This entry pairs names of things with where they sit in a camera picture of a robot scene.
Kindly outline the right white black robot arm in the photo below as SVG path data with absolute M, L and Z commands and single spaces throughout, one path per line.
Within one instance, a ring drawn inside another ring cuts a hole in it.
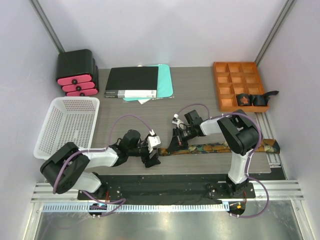
M 257 125 L 241 109 L 221 117 L 203 120 L 196 110 L 184 115 L 187 125 L 182 126 L 175 114 L 172 123 L 172 139 L 166 151 L 170 154 L 188 148 L 188 141 L 222 133 L 230 150 L 231 165 L 226 176 L 226 193 L 233 198 L 242 195 L 249 182 L 249 166 L 252 155 L 259 147 L 262 133 Z

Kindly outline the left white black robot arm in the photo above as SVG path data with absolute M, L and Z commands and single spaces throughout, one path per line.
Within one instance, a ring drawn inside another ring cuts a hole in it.
M 141 140 L 141 134 L 133 129 L 105 148 L 80 148 L 74 142 L 67 142 L 42 164 L 40 172 L 55 194 L 76 189 L 100 200 L 107 194 L 108 184 L 98 173 L 86 172 L 87 169 L 118 167 L 129 157 L 139 157 L 150 168 L 161 163 L 157 154 L 160 146 L 161 139 L 154 131 Z

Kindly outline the floral patterned necktie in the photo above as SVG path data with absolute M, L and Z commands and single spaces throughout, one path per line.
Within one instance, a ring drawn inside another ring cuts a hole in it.
M 275 139 L 263 139 L 260 146 L 256 150 L 258 153 L 279 154 L 281 148 Z M 168 157 L 173 155 L 196 155 L 196 154 L 213 154 L 213 153 L 230 153 L 231 149 L 226 141 L 195 144 L 182 147 L 182 149 L 169 151 L 167 148 L 158 148 L 158 154 L 161 157 Z

